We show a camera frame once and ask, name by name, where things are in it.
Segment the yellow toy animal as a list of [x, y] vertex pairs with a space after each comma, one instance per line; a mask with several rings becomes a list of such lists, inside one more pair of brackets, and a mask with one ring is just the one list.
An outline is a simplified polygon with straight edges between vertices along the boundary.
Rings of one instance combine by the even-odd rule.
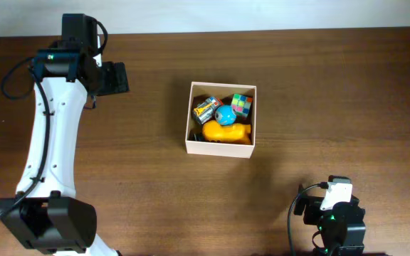
[[202, 127], [202, 134], [207, 141], [229, 144], [251, 144], [250, 124], [220, 125], [216, 120], [207, 122]]

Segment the pink cardboard box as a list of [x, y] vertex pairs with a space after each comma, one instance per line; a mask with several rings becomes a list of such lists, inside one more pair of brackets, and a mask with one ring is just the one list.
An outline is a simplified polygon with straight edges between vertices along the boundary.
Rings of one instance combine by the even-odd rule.
[[[192, 109], [198, 105], [198, 100], [206, 96], [218, 97], [227, 102], [234, 94], [245, 95], [253, 98], [248, 119], [243, 123], [251, 125], [250, 145], [229, 144], [217, 142], [197, 142], [192, 139], [192, 134], [201, 132], [199, 124], [193, 120]], [[257, 87], [255, 85], [237, 85], [212, 82], [192, 82], [189, 92], [188, 114], [186, 119], [186, 133], [184, 142], [188, 154], [202, 154], [211, 156], [228, 156], [249, 159], [256, 145], [256, 117], [257, 117]]]

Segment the blue toy ball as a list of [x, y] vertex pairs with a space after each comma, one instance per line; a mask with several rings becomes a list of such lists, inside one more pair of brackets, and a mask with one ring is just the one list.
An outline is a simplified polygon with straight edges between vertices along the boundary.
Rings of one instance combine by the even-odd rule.
[[222, 105], [215, 111], [215, 120], [222, 126], [231, 125], [236, 121], [236, 113], [232, 106]]

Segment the multicolour puzzle cube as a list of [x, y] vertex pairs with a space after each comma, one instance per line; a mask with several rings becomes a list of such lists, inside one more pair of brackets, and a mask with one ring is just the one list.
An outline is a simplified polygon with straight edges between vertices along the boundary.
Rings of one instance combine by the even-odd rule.
[[231, 100], [231, 107], [237, 116], [246, 119], [251, 111], [252, 103], [252, 97], [234, 94]]

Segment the round black tin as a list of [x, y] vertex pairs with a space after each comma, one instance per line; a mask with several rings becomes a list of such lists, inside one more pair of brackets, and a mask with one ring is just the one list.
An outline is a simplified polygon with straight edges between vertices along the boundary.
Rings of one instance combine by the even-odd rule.
[[206, 139], [204, 138], [204, 135], [201, 132], [193, 132], [189, 136], [189, 140], [195, 141], [195, 142], [205, 142]]

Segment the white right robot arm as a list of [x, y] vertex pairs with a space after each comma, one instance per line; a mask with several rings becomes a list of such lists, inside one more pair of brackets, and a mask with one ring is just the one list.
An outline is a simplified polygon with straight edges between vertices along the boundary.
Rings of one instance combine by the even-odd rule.
[[288, 218], [301, 215], [303, 223], [312, 225], [317, 231], [312, 235], [320, 236], [323, 246], [314, 243], [313, 255], [362, 255], [364, 251], [365, 209], [359, 207], [359, 199], [350, 197], [348, 202], [338, 202], [329, 210], [321, 209], [325, 201], [323, 197], [309, 196], [307, 192], [313, 188], [325, 188], [325, 184], [316, 183], [298, 188], [298, 194], [291, 203]]

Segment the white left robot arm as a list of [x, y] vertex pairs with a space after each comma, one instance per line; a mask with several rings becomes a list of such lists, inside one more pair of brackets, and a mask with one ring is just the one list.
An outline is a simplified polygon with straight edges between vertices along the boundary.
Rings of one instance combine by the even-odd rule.
[[65, 49], [43, 49], [29, 61], [31, 143], [15, 196], [0, 199], [0, 221], [26, 249], [44, 255], [119, 255], [97, 234], [95, 208], [76, 198], [73, 166], [87, 99], [128, 92], [125, 65]]

